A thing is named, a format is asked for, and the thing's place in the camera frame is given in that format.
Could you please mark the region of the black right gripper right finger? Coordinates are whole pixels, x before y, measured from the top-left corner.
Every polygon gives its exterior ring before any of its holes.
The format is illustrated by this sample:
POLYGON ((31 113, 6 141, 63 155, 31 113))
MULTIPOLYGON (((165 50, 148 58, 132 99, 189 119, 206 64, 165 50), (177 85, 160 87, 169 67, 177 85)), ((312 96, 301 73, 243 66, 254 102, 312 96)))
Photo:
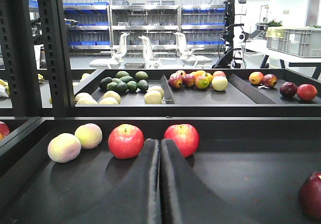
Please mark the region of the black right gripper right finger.
POLYGON ((163 139, 160 151, 163 223, 251 223, 198 178, 173 140, 163 139))

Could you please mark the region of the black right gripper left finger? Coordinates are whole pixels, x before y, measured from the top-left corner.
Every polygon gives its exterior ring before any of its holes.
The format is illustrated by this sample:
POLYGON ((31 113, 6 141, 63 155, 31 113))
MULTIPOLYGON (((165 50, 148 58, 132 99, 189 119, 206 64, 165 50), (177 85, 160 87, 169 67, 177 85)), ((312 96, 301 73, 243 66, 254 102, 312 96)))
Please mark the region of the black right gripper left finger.
POLYGON ((141 153, 116 159, 99 148, 73 163, 68 204, 63 223, 160 223, 159 142, 148 139, 141 153))

